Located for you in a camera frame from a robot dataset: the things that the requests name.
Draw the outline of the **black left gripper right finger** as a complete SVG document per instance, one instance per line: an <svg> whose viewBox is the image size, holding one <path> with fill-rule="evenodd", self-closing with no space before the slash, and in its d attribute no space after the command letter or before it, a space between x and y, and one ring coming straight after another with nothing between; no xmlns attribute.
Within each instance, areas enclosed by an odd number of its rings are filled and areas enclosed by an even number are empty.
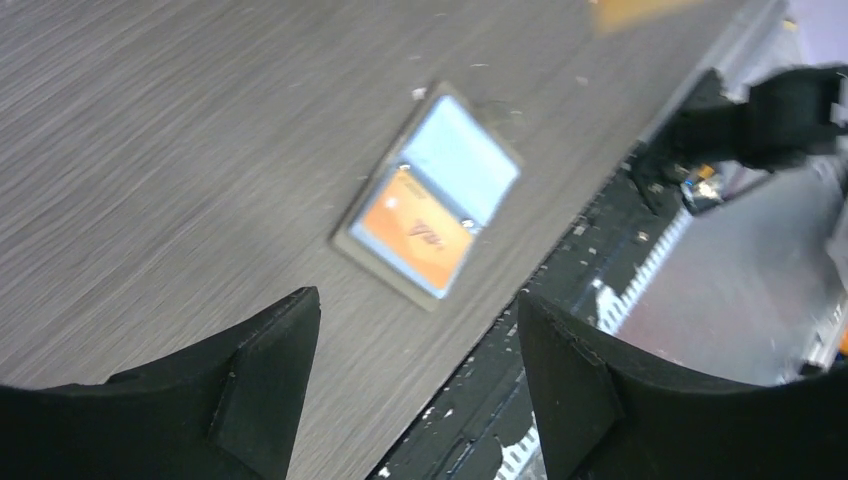
<svg viewBox="0 0 848 480"><path fill-rule="evenodd" d="M551 479L843 479L847 370L756 386L664 360L523 293L517 323Z"/></svg>

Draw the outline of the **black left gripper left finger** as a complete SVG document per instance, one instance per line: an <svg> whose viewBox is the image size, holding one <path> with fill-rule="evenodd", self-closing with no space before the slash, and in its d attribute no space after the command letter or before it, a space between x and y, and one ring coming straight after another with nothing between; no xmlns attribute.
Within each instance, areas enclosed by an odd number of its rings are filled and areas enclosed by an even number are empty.
<svg viewBox="0 0 848 480"><path fill-rule="evenodd" d="M320 297L253 317L100 385L1 389L5 479L282 479L312 370Z"/></svg>

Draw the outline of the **gold credit card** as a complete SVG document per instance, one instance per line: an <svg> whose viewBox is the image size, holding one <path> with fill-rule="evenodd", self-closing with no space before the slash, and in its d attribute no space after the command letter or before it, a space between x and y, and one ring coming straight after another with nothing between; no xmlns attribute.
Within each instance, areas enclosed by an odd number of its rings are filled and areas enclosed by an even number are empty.
<svg viewBox="0 0 848 480"><path fill-rule="evenodd" d="M367 207L364 232L395 254L430 287L446 289L472 234L408 170L398 170Z"/></svg>
<svg viewBox="0 0 848 480"><path fill-rule="evenodd" d="M611 34L673 14L698 4L698 0L592 0L594 29Z"/></svg>

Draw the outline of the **taupe leather card holder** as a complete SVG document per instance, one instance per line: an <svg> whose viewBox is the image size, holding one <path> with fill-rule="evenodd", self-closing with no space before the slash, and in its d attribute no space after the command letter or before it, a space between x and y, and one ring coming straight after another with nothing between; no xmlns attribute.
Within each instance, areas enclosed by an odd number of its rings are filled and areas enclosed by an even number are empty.
<svg viewBox="0 0 848 480"><path fill-rule="evenodd" d="M521 176L493 105L445 80L425 89L336 227L333 245L426 311L453 288Z"/></svg>

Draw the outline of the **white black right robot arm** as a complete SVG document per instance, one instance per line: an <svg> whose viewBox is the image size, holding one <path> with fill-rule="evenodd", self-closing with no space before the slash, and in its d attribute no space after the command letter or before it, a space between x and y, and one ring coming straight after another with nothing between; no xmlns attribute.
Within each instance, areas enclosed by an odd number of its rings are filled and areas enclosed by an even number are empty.
<svg viewBox="0 0 848 480"><path fill-rule="evenodd" d="M687 167L735 160L753 170L796 168L832 155L847 135L847 65L784 69L752 85L745 102L688 110L670 144Z"/></svg>

